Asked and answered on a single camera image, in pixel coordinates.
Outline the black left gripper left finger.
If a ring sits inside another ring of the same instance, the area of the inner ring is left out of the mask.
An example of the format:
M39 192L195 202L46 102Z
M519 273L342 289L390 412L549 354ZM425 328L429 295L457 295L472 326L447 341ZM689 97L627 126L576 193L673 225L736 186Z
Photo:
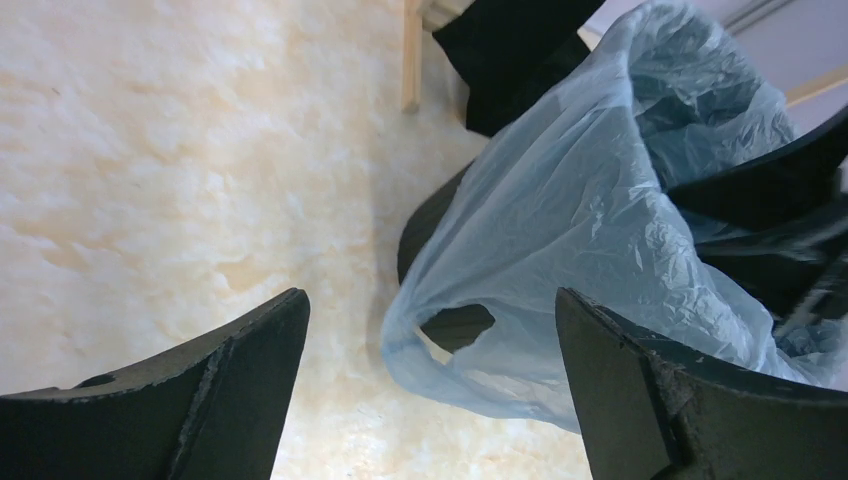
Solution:
M1 399L5 479L267 479L310 316L289 289L70 389Z

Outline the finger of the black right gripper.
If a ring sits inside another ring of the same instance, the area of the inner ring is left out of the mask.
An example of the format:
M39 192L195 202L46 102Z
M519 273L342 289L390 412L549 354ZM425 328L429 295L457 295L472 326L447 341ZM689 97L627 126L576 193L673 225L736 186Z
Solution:
M847 200L782 226L703 242L699 258L755 297L779 325L847 315Z
M680 209L748 230L795 220L841 195L847 124L825 122L768 154L668 191Z

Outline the light blue plastic trash bag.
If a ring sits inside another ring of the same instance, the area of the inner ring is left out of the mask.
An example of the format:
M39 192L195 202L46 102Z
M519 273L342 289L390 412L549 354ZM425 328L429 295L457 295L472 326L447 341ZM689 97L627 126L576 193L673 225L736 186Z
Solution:
M578 432L555 321L565 287L707 355L832 386L833 346L782 351L765 306L699 259L696 242L729 225L667 195L795 136L782 94L718 23L680 1L625 13L471 164L385 315L389 374L430 400ZM495 319L453 354L421 330L440 309L432 267Z

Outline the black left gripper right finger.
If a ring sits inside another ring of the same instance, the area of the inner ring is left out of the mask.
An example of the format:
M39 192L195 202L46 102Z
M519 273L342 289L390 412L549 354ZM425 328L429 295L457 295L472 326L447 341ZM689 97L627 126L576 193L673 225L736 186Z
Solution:
M847 396L757 373L556 295L563 363L596 479L843 479Z

